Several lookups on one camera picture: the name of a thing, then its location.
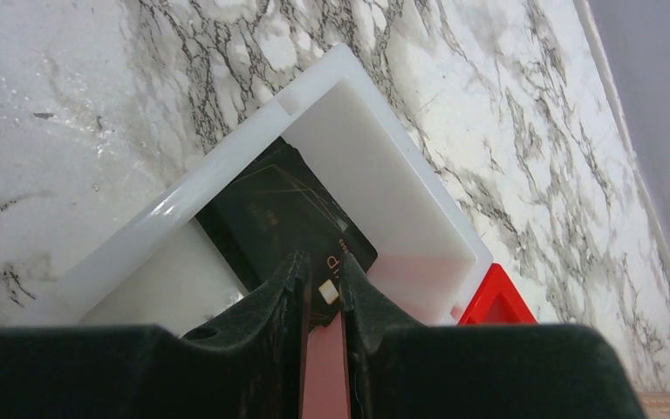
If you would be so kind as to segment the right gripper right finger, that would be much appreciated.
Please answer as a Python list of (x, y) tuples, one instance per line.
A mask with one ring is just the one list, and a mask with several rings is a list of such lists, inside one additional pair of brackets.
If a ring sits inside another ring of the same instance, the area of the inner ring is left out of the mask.
[(427, 326), (340, 263), (352, 418), (641, 418), (612, 347), (573, 324)]

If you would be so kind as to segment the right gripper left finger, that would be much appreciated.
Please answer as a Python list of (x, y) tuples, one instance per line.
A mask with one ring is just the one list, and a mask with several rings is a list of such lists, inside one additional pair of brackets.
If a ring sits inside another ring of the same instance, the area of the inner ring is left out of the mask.
[(183, 336), (161, 326), (0, 327), (0, 418), (298, 418), (310, 259)]

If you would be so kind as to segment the red plastic bin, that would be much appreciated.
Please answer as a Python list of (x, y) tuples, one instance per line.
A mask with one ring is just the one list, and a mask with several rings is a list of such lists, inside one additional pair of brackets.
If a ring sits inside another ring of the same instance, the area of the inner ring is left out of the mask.
[(458, 325), (536, 324), (537, 320), (500, 264), (493, 263)]

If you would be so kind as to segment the white plastic bin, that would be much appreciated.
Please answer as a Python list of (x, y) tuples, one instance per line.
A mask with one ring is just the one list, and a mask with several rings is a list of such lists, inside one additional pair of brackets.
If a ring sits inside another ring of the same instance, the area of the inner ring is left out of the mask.
[(332, 47), (194, 168), (27, 305), (17, 326), (159, 323), (183, 333), (243, 288), (195, 215), (283, 138), (377, 251), (371, 282), (455, 325), (492, 255), (346, 45)]

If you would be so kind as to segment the black card from holder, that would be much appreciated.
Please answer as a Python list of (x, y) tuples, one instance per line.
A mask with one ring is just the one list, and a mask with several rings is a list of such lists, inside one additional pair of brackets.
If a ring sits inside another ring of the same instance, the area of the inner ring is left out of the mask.
[(339, 299), (338, 288), (340, 277), (342, 275), (342, 260), (344, 255), (346, 253), (351, 253), (364, 268), (369, 268), (378, 256), (377, 251), (366, 239), (360, 229), (346, 213), (345, 215), (350, 224), (344, 235), (338, 240), (337, 245), (331, 247), (328, 251), (319, 252), (315, 255), (310, 255), (307, 252), (301, 251), (310, 261), (311, 328), (330, 325), (340, 310), (341, 301)]

